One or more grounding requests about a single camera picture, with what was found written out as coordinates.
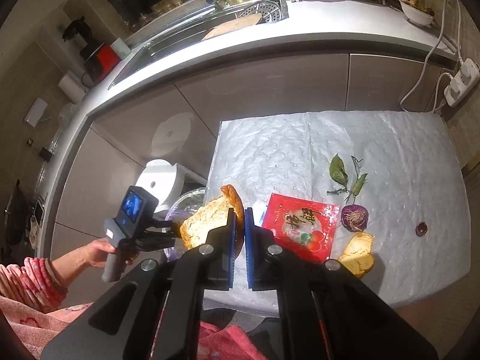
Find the person's left hand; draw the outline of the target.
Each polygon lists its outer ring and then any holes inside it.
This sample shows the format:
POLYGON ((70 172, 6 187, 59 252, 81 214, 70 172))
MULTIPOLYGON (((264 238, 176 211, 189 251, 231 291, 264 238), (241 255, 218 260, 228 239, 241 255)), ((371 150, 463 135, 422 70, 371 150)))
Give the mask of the person's left hand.
POLYGON ((90 242, 80 248, 80 261, 83 268, 105 267, 107 258, 113 256, 117 249, 106 238, 90 242))

